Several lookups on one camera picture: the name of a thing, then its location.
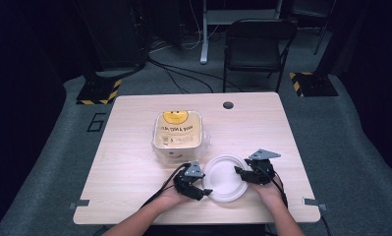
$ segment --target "forearm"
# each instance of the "forearm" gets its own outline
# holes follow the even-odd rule
[[[104,236],[139,236],[147,230],[153,220],[158,217],[165,208],[162,203],[155,200],[144,206],[119,224],[110,228]]]
[[[294,217],[285,207],[282,200],[274,200],[272,203],[265,203],[270,211],[275,227],[279,236],[305,236],[306,234],[300,228]]]

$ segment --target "container lid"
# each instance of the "container lid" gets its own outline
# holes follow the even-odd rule
[[[202,141],[201,116],[195,111],[167,111],[158,115],[153,144],[156,148],[197,148]]]
[[[202,179],[202,187],[213,190],[208,195],[212,200],[229,203],[240,197],[248,188],[247,182],[236,173],[235,166],[248,169],[245,161],[234,154],[218,155],[204,166],[205,177]]]

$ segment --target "chair backrest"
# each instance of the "chair backrest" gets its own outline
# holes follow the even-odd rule
[[[291,12],[317,18],[328,18],[333,11],[336,0],[294,0]]]
[[[226,37],[294,39],[297,26],[283,19],[244,19],[234,22],[226,29]]]

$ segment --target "tripod base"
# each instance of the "tripod base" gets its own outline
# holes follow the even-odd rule
[[[79,96],[77,96],[77,104],[94,105],[112,103],[121,82],[121,80],[103,81],[98,83],[98,86],[96,83],[85,82]]]
[[[297,96],[338,96],[327,77],[319,78],[313,73],[290,73]]]

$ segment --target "black equipment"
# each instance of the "black equipment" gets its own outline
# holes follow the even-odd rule
[[[274,171],[269,158],[273,157],[280,157],[281,154],[259,149],[254,154],[249,156],[249,159],[245,159],[245,162],[248,166],[251,167],[252,171],[244,170],[241,167],[235,166],[235,171],[239,175],[243,181],[258,184],[258,185],[265,185],[269,182],[275,184],[278,188],[279,192],[281,192],[281,198],[284,202],[285,206],[288,207],[287,196],[284,193],[284,186],[281,181],[281,186],[279,186],[275,180],[273,179],[275,175],[278,174]]]
[[[204,178],[204,176],[205,174],[202,173],[201,169],[199,168],[197,160],[193,161],[192,163],[189,162],[183,163],[177,169],[174,170],[174,172],[171,174],[168,180],[165,181],[165,183],[162,185],[161,189],[159,189],[158,192],[156,192],[152,197],[150,197],[141,207],[144,207],[145,205],[149,204],[154,199],[159,197],[162,194],[162,192],[164,192],[165,190],[173,186],[175,187],[178,193],[187,196],[191,199],[200,201],[202,197],[208,196],[209,194],[211,194],[211,192],[213,192],[213,190],[209,190],[209,189],[201,190],[193,185],[195,181]],[[170,182],[170,180],[173,177],[174,177],[174,185],[167,187],[167,184]]]
[[[204,178],[205,174],[199,168],[198,161],[187,164],[186,168],[178,172],[174,177],[174,186],[178,193],[191,199],[200,201],[202,197],[208,196],[213,192],[210,189],[201,190],[193,185],[198,179]]]

